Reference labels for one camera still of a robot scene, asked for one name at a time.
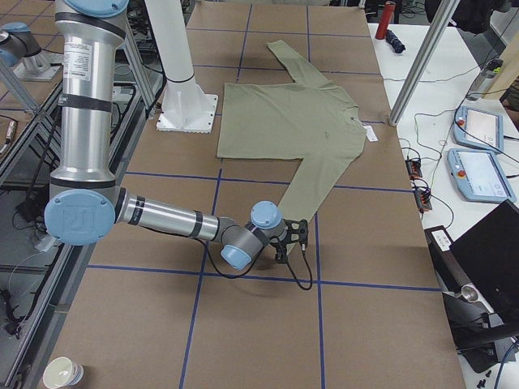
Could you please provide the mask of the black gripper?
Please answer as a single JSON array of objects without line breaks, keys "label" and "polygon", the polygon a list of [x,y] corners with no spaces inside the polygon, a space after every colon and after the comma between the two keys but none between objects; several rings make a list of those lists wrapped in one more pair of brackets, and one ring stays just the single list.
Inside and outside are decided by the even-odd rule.
[{"label": "black gripper", "polygon": [[280,239],[272,239],[272,247],[276,250],[275,257],[277,262],[286,262],[287,261],[287,245],[290,241],[285,238]]}]

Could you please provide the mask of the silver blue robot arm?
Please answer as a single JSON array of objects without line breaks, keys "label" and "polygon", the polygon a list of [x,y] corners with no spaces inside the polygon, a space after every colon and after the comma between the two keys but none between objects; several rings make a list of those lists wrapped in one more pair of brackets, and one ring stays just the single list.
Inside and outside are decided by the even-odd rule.
[{"label": "silver blue robot arm", "polygon": [[60,163],[50,178],[47,232],[61,242],[87,246],[117,223],[222,244],[236,269],[253,263],[266,246],[287,259],[290,223],[263,201],[241,226],[227,217],[175,207],[129,193],[109,170],[109,141],[116,50],[126,38],[124,1],[58,1],[55,23],[64,37]]}]

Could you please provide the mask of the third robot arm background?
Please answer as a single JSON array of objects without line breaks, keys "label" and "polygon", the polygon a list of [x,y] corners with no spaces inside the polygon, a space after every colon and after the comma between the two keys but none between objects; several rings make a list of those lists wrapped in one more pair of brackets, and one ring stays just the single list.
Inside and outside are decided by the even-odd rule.
[{"label": "third robot arm background", "polygon": [[17,78],[27,81],[50,81],[62,65],[62,55],[46,53],[22,22],[1,26],[1,59]]}]

